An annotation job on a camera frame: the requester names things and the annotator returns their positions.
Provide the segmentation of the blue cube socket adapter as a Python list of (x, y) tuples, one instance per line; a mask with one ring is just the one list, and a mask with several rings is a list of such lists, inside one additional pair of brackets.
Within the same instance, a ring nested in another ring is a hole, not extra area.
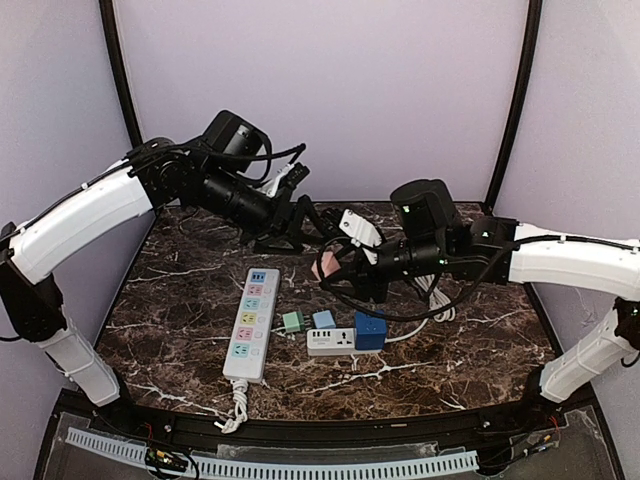
[(363, 312), (354, 316), (355, 349), (358, 351), (382, 350), (387, 337), (387, 322)]

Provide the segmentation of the pink plug adapter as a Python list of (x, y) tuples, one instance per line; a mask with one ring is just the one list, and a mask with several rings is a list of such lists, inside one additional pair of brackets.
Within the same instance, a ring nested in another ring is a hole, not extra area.
[(341, 265), (333, 252), (324, 252), (321, 261), (315, 260), (311, 267), (311, 271), (317, 280), (320, 280), (320, 271), (323, 271), (325, 277), (328, 278), (340, 269)]

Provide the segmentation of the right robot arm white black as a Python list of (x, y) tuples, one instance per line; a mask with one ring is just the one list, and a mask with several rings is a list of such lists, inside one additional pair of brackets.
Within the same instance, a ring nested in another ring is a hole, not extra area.
[(396, 242), (379, 238), (357, 217), (344, 223), (336, 258), (353, 260), (333, 273), (314, 262), (322, 289), (363, 311), (384, 302), (389, 283), (448, 274), (469, 287), (449, 303), (409, 315), (385, 315), (395, 322), (433, 318), (464, 302), (483, 282), (547, 283), (612, 294), (612, 309), (568, 352), (532, 375), (535, 399), (561, 403), (611, 365), (639, 351), (639, 243), (541, 229), (515, 219), (483, 217), (470, 225), (442, 227), (423, 237)]

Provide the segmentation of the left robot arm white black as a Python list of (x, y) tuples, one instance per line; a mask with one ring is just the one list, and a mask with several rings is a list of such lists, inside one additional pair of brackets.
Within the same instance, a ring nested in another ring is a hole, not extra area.
[(44, 351), (96, 407), (123, 403), (127, 390), (64, 312), (54, 270), (123, 223), (179, 201), (236, 225), (259, 249), (266, 240), (306, 244), (304, 220), (321, 225), (308, 197), (291, 200), (308, 175), (299, 144), (273, 152), (217, 149), (203, 137), (153, 139), (33, 219), (1, 231), (1, 301), (18, 339)]

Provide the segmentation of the light blue plug adapter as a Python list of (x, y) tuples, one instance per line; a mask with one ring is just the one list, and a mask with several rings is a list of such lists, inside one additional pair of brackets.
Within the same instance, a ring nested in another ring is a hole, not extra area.
[(314, 312), (312, 320), (316, 329), (335, 329), (336, 323), (330, 310)]

